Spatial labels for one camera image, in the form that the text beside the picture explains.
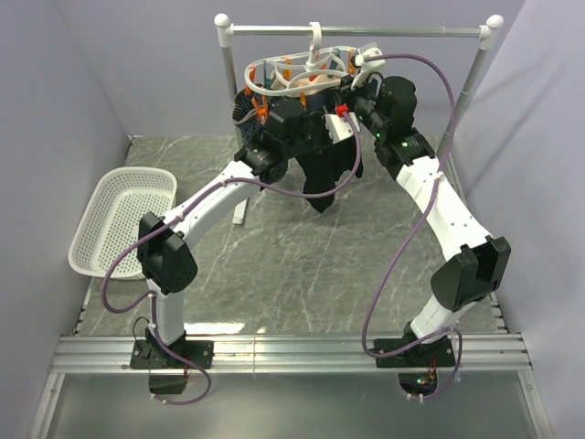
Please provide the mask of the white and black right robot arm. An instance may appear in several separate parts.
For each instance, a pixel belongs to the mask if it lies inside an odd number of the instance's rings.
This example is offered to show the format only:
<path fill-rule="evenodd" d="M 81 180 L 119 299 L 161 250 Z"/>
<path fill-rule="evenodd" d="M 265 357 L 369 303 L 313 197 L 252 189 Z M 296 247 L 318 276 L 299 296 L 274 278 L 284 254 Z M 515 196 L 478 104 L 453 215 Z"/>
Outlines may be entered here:
<path fill-rule="evenodd" d="M 341 96 L 374 136 L 379 163 L 420 208 L 419 223 L 429 225 L 441 246 L 445 263 L 431 277 L 431 298 L 405 326 L 402 346 L 368 351 L 382 359 L 403 353 L 420 366 L 467 311 L 499 288 L 511 246 L 474 218 L 445 176 L 445 160 L 415 128 L 416 88 L 410 80 L 391 76 L 354 89 L 344 81 Z"/>

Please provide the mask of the white perforated plastic basket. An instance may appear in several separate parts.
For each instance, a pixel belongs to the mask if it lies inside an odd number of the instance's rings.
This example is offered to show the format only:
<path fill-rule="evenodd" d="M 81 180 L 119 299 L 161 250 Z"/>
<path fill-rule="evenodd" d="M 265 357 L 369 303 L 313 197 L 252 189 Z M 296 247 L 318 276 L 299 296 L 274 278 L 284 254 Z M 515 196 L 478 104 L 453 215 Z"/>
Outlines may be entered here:
<path fill-rule="evenodd" d="M 94 189 L 69 246 L 69 266 L 102 278 L 115 258 L 138 239 L 141 217 L 162 215 L 176 202 L 175 176 L 164 169 L 124 166 L 104 175 Z"/>

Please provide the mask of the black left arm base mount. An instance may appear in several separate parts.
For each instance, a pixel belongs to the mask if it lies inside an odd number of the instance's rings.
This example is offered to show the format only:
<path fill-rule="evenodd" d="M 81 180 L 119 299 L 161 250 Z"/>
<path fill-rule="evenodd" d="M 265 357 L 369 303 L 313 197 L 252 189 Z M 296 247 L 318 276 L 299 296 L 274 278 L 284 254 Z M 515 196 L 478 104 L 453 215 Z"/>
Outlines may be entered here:
<path fill-rule="evenodd" d="M 177 340 L 170 347 L 176 355 L 193 362 L 202 369 L 210 369 L 214 343 L 210 340 Z M 168 353 L 156 339 L 137 339 L 133 345 L 130 370 L 148 371 L 149 390 L 154 395 L 180 395 L 187 385 L 191 366 Z"/>

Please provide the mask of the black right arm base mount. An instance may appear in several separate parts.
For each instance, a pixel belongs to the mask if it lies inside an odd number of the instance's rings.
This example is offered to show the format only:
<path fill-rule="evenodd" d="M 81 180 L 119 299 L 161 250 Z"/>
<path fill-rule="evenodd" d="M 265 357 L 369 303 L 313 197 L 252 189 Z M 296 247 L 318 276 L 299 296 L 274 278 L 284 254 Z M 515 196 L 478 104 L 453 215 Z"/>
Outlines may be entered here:
<path fill-rule="evenodd" d="M 408 399 L 424 402 L 438 396 L 458 378 L 462 353 L 448 336 L 398 353 L 409 342 L 407 337 L 376 338 L 371 352 L 378 355 L 378 369 L 399 370 L 399 387 Z"/>

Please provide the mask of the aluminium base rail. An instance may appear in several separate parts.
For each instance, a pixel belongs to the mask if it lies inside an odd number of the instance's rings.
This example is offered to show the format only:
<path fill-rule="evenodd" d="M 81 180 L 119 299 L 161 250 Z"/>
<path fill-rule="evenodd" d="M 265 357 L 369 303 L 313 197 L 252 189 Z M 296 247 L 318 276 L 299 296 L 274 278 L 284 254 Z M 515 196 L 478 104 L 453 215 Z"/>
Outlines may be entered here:
<path fill-rule="evenodd" d="M 379 372 L 354 334 L 220 335 L 211 338 L 210 374 Z M 147 374 L 131 367 L 132 337 L 62 337 L 53 374 Z M 460 371 L 531 370 L 524 340 L 515 334 L 466 334 Z"/>

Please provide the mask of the white clip hanger frame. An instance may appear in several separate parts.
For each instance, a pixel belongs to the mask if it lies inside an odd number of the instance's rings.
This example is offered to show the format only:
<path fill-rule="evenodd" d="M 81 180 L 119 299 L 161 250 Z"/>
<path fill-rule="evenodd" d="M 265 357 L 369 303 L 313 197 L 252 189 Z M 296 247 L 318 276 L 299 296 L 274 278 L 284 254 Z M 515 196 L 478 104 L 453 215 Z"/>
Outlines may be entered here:
<path fill-rule="evenodd" d="M 306 51 L 252 62 L 245 69 L 245 88 L 268 97 L 293 97 L 290 87 L 301 78 L 322 74 L 340 79 L 353 76 L 356 73 L 354 57 L 357 48 L 325 48 L 322 26 L 311 22 L 309 29 L 310 43 Z"/>

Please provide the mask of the striped navy underwear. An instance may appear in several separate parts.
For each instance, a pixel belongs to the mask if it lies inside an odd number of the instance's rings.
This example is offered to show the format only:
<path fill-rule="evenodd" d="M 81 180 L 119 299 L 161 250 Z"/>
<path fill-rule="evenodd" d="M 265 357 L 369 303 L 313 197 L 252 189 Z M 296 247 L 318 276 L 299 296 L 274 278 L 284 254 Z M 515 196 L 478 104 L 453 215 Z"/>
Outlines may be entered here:
<path fill-rule="evenodd" d="M 252 139 L 264 125 L 256 119 L 255 110 L 252 105 L 252 98 L 261 98 L 261 96 L 262 94 L 246 87 L 239 91 L 233 98 L 231 111 L 232 123 L 239 130 L 243 144 L 246 144 Z M 271 108 L 271 100 L 269 97 L 268 102 Z"/>

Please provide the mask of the black underwear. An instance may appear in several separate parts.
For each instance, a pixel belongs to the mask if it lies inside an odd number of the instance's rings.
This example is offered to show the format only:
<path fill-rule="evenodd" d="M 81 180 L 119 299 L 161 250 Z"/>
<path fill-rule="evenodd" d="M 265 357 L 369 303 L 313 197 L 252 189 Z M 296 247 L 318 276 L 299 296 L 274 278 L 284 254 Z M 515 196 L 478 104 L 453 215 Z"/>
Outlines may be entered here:
<path fill-rule="evenodd" d="M 303 193 L 316 194 L 333 190 L 345 171 L 351 171 L 356 162 L 356 139 L 347 138 L 319 153 L 296 158 L 303 170 Z"/>

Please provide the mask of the orange clothes peg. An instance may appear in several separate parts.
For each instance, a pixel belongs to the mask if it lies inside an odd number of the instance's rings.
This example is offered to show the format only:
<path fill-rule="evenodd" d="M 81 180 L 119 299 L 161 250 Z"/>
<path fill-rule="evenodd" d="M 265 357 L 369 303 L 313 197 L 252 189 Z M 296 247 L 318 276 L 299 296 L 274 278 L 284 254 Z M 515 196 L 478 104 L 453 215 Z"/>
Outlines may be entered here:
<path fill-rule="evenodd" d="M 268 102 L 268 97 L 266 95 L 262 95 L 261 98 L 252 98 L 252 105 L 255 110 L 255 117 L 261 124 L 266 124 L 269 112 L 270 112 L 270 105 Z"/>
<path fill-rule="evenodd" d="M 307 111 L 307 100 L 306 100 L 305 94 L 304 93 L 301 93 L 299 99 L 300 99 L 300 102 L 301 102 L 301 104 L 303 106 L 303 109 L 305 111 Z"/>

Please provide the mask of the white and grey clothes rack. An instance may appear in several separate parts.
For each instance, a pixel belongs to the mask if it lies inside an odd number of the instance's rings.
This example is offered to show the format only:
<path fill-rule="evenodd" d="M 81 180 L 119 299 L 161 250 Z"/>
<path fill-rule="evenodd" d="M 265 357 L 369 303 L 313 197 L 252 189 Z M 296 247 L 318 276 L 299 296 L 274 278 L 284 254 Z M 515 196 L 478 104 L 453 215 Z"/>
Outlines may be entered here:
<path fill-rule="evenodd" d="M 229 97 L 231 99 L 231 108 L 232 108 L 232 101 L 233 101 L 233 98 L 235 97 L 235 95 L 239 91 L 241 91 L 242 89 L 245 88 L 245 71 L 244 71 L 244 80 L 243 81 L 237 81 L 236 76 L 235 76 L 234 60 L 233 60 L 233 55 L 232 55 L 232 39 L 235 36 L 245 35 L 245 34 L 257 35 L 257 36 L 260 36 L 260 35 L 291 36 L 291 35 L 298 33 L 300 35 L 307 36 L 310 39 L 309 25 L 307 25 L 305 27 L 298 27 L 298 28 L 296 28 L 296 27 L 266 27 L 266 26 L 257 26 L 257 27 L 255 27 L 255 26 L 237 26 L 231 22 L 231 20 L 229 19 L 228 16 L 226 16 L 224 14 L 219 14 L 215 18 L 215 26 L 216 26 L 216 29 L 218 32 L 218 42 L 219 42 L 219 45 L 220 45 L 222 52 L 223 52 L 224 66 L 225 66 L 225 70 L 226 70 L 226 76 L 227 76 L 228 87 L 229 87 Z M 329 28 L 329 27 L 322 27 L 322 28 L 323 28 L 323 37 L 329 36 L 332 34 L 331 28 Z M 380 57 L 378 57 L 378 59 L 384 59 L 387 62 L 389 59 L 389 56 L 388 56 L 388 54 L 386 54 L 382 51 L 382 55 Z M 384 67 L 382 68 L 381 72 L 373 72 L 373 73 L 369 74 L 367 77 L 367 80 L 363 84 L 366 84 L 366 83 L 371 82 L 371 81 L 376 81 L 377 83 L 380 83 L 386 77 L 391 77 L 391 76 L 384 75 L 383 69 L 384 69 Z M 341 79 L 341 83 L 340 83 L 340 85 L 338 87 L 338 91 L 337 91 L 338 100 L 336 101 L 335 107 L 332 108 L 330 112 L 335 112 L 335 108 L 341 103 L 339 90 L 342 87 L 342 83 L 344 81 L 346 81 L 351 88 L 353 76 L 347 75 L 346 77 Z M 269 97 L 269 99 L 271 100 L 271 107 L 277 101 L 282 100 L 282 99 L 286 99 L 286 98 L 296 99 L 298 101 L 300 100 L 299 98 L 293 98 L 293 97 Z M 363 172 L 361 149 L 359 146 L 359 139 L 360 139 L 359 129 L 360 128 L 367 129 L 367 128 L 357 118 L 356 118 L 356 121 L 358 122 L 358 125 L 359 125 L 358 132 L 354 135 L 354 138 L 356 139 L 356 162 L 354 164 L 353 169 L 351 171 L 345 171 L 345 173 L 341 176 L 341 178 L 337 182 L 337 185 L 336 185 L 335 190 L 334 190 L 335 194 L 343 186 L 345 186 L 351 178 L 360 177 L 362 175 L 362 172 Z M 444 166 L 446 165 L 446 161 L 447 161 L 447 159 L 450 155 L 450 152 L 451 152 L 454 129 L 455 129 L 455 123 L 449 123 L 449 125 L 448 125 L 442 139 L 441 139 L 441 143 L 440 143 L 439 148 L 438 149 L 432 148 L 438 157 L 441 157 L 445 160 Z M 236 130 L 240 136 L 240 147 L 242 147 L 243 143 L 241 142 L 241 135 L 240 135 L 239 130 L 237 128 L 236 128 Z"/>

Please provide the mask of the navy underwear with cream waistband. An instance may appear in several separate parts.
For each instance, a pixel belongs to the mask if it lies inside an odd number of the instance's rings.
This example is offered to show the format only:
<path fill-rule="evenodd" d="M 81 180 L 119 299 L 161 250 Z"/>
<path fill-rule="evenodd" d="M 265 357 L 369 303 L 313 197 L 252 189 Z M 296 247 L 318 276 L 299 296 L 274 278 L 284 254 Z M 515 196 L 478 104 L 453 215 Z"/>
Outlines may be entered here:
<path fill-rule="evenodd" d="M 330 75 L 314 75 L 295 81 L 290 90 L 292 96 L 299 98 L 304 93 L 307 100 L 307 111 L 316 112 L 325 109 L 330 112 L 338 100 L 337 91 L 341 79 Z"/>

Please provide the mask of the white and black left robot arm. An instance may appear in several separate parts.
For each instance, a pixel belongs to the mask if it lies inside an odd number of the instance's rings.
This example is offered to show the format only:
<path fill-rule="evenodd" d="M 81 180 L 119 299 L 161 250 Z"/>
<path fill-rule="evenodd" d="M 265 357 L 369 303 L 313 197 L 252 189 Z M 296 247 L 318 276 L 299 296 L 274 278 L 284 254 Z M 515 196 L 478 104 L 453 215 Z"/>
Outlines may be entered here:
<path fill-rule="evenodd" d="M 161 366 L 173 368 L 190 355 L 183 306 L 198 273 L 198 243 L 239 203 L 278 182 L 292 159 L 305 173 L 302 198 L 318 211 L 327 209 L 339 177 L 355 163 L 336 157 L 342 146 L 356 145 L 346 117 L 326 109 L 307 112 L 296 99 L 279 100 L 264 123 L 248 129 L 243 146 L 214 180 L 165 214 L 140 219 L 137 259 L 154 308 L 145 338 Z"/>

